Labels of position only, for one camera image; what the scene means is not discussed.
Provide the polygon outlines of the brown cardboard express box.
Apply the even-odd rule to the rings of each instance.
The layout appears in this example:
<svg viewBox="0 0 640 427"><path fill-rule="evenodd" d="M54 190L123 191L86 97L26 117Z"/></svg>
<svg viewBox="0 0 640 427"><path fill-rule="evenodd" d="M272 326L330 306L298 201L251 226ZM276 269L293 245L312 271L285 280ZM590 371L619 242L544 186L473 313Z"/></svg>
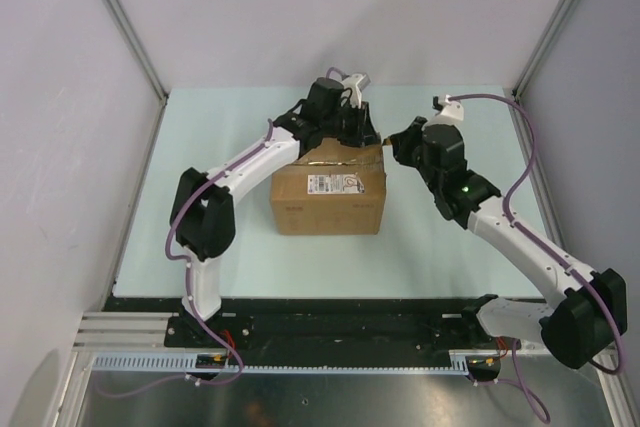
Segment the brown cardboard express box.
<svg viewBox="0 0 640 427"><path fill-rule="evenodd" d="M364 194L309 195L310 174L356 174ZM376 235L386 201L383 147L354 148L335 139L271 176L270 205L282 235Z"/></svg>

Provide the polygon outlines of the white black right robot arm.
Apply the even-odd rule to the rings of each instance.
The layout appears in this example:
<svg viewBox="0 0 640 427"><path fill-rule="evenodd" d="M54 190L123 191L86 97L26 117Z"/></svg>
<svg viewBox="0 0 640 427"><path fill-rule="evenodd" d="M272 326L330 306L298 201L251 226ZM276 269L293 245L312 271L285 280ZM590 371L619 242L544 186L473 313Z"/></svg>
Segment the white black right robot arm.
<svg viewBox="0 0 640 427"><path fill-rule="evenodd" d="M461 323L469 346L484 348L496 337L536 342L561 364L578 369L620 340L627 330L624 279L613 269L599 272L575 259L506 213L499 189L468 168L456 126L417 117L386 142L399 164L419 172L444 219L490 244L544 299L479 298Z"/></svg>

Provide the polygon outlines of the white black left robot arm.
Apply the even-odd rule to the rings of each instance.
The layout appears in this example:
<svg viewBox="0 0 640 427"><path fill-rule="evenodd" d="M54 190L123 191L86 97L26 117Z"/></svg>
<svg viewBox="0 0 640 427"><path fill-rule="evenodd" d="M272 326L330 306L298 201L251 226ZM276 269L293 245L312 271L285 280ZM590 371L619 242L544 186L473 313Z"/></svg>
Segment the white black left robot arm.
<svg viewBox="0 0 640 427"><path fill-rule="evenodd" d="M186 264L182 303L192 315L186 334L197 345L214 344L221 323L222 256L236 235L239 202L277 170L319 147L326 138L361 148L380 143L363 91L365 73L319 77L306 97L275 119L253 145L219 167L185 170L179 179L165 241L165 255Z"/></svg>

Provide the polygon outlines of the white shipping label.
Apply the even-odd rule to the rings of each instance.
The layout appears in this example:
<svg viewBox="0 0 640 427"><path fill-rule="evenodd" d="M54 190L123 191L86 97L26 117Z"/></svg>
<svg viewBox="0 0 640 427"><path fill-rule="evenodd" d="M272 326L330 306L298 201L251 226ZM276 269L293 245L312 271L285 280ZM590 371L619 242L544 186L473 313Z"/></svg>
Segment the white shipping label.
<svg viewBox="0 0 640 427"><path fill-rule="evenodd" d="M307 176L309 195L364 194L365 187L356 174L310 174Z"/></svg>

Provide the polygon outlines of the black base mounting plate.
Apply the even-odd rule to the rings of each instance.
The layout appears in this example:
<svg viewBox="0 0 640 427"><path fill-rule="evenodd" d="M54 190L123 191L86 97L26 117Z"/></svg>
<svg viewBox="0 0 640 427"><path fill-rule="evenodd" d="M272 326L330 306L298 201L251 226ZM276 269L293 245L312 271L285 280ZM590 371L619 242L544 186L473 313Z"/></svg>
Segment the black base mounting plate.
<svg viewBox="0 0 640 427"><path fill-rule="evenodd" d="M287 345L307 337L414 340L436 349L492 348L494 338L464 313L472 303L466 298L226 297L206 325L241 351L273 337L283 338Z"/></svg>

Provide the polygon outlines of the right aluminium frame post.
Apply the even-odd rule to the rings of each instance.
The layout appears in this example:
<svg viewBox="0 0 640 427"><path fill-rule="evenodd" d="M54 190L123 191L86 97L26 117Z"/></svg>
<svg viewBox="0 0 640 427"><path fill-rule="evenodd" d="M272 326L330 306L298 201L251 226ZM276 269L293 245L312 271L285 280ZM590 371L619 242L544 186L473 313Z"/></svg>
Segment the right aluminium frame post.
<svg viewBox="0 0 640 427"><path fill-rule="evenodd" d="M580 0L558 1L539 40L529 56L523 71L518 76L517 81L512 88L511 93L515 98L521 98L529 88L546 58L551 53L551 50L558 40L566 23L577 8L579 1Z"/></svg>

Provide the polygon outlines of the aluminium frame post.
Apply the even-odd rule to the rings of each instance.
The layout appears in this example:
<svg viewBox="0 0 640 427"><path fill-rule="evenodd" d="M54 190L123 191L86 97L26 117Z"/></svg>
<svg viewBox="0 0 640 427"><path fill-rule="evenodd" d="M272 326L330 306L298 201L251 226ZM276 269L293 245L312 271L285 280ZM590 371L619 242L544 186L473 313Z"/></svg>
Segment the aluminium frame post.
<svg viewBox="0 0 640 427"><path fill-rule="evenodd" d="M134 62L140 69L145 81L153 91L158 101L164 105L168 98L168 92L157 73L156 68L139 37L121 0L101 0L111 17L122 40L129 50Z"/></svg>
<svg viewBox="0 0 640 427"><path fill-rule="evenodd" d="M551 50L558 40L566 23L577 8L579 1L580 0L558 1L539 40L529 56L523 71L518 76L517 81L512 88L511 93L515 98L521 98L529 88L546 58L551 53Z"/></svg>

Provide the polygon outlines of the left aluminium frame post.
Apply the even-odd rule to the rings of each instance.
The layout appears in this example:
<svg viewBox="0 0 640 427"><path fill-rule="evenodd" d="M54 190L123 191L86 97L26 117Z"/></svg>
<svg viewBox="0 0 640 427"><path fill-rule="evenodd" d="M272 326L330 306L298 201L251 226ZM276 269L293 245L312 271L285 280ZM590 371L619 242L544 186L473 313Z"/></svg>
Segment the left aluminium frame post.
<svg viewBox="0 0 640 427"><path fill-rule="evenodd" d="M129 50L134 62L140 69L145 81L153 91L158 101L164 105L168 98L168 92L157 73L156 68L139 37L121 0L101 0L111 17L122 40Z"/></svg>

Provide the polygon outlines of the aluminium frame rail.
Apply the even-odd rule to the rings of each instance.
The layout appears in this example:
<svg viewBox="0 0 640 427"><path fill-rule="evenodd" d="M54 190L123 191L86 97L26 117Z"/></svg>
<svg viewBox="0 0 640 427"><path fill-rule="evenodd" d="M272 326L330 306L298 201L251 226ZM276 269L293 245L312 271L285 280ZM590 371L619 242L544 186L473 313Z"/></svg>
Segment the aluminium frame rail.
<svg viewBox="0 0 640 427"><path fill-rule="evenodd" d="M171 313L86 312L73 348L91 352L162 350L171 317Z"/></svg>

